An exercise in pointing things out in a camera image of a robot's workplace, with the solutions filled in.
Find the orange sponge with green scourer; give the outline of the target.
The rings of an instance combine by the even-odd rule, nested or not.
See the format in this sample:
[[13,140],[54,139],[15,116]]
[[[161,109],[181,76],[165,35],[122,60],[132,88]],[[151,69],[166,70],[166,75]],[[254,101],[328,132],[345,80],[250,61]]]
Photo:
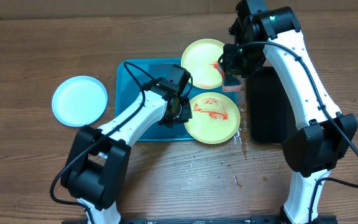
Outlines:
[[240,91],[242,83],[239,79],[232,75],[226,75],[220,64],[216,64],[216,70],[222,77],[222,91],[223,92],[234,92]]

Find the green plate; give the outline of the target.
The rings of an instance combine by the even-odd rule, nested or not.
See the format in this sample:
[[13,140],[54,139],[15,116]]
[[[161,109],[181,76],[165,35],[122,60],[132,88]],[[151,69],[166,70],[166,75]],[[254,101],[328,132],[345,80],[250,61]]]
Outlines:
[[190,44],[181,57],[181,66],[193,77],[194,86],[213,89],[222,85],[217,68],[218,58],[223,54],[224,44],[215,39],[200,39]]
[[239,109],[226,95],[200,93],[190,100],[190,106],[192,118],[185,123],[185,128],[199,142],[219,144],[233,137],[239,129]]

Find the light blue round plate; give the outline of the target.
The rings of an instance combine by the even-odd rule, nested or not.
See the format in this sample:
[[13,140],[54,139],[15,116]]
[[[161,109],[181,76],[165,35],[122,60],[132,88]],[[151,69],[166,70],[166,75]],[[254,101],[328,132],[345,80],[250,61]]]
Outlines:
[[52,96],[55,118],[69,127],[82,127],[97,121],[108,105],[104,85],[90,76],[75,76],[65,80]]

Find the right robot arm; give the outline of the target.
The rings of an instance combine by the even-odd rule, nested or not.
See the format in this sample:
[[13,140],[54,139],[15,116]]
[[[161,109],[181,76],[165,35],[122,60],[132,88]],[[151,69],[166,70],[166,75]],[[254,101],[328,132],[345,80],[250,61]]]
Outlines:
[[236,91],[241,79],[269,61],[276,71],[295,117],[296,133],[283,143],[292,170],[290,192],[280,223],[330,223],[317,207],[326,179],[342,159],[357,130],[326,93],[307,53],[301,25],[290,7],[269,10],[263,1],[241,1],[229,28],[233,44],[218,59],[224,91]]

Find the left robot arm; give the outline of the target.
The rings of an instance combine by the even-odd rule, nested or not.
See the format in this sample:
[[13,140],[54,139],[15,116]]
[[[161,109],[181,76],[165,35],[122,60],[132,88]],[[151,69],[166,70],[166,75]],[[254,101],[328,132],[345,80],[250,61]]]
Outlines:
[[138,97],[119,116],[95,129],[77,132],[60,182],[86,213],[85,223],[120,223],[116,200],[126,178],[132,146],[153,124],[167,126],[191,118],[185,87],[188,79],[156,78],[140,88]]

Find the teal plastic serving tray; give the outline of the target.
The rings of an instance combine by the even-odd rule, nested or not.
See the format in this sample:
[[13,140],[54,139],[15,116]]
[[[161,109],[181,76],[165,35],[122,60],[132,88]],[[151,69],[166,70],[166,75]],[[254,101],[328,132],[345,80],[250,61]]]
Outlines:
[[[173,64],[180,64],[179,58],[152,58],[152,59],[133,59],[130,63],[137,65],[137,68],[123,64],[118,66],[116,75],[116,100],[115,116],[121,115],[131,106],[133,102],[142,101],[140,87],[150,82],[153,78],[165,78]],[[225,93],[220,88],[204,90],[190,84],[186,85],[186,92],[189,92],[189,100],[196,95],[206,92],[221,93],[228,96],[237,105],[237,96],[235,93]],[[150,125],[141,135],[137,136],[138,141],[185,141],[195,140],[185,128],[185,124],[176,124],[173,128],[160,126],[158,123]]]

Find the black rectangular tray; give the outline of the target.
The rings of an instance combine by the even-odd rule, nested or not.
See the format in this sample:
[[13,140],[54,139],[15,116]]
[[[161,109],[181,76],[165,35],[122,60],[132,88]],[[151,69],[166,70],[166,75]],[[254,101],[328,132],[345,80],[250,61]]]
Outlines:
[[282,144],[296,132],[293,111],[273,67],[262,67],[248,78],[250,135],[253,142]]

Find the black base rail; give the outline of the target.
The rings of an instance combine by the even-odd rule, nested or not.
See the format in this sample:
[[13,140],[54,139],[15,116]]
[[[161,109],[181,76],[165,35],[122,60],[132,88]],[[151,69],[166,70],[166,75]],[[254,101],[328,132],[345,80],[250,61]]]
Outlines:
[[[61,224],[85,224],[86,220],[62,221]],[[165,219],[148,220],[146,218],[122,219],[120,224],[276,224],[287,223],[278,215],[253,215],[249,218],[214,218],[214,219]],[[323,216],[312,223],[338,224],[336,216]]]

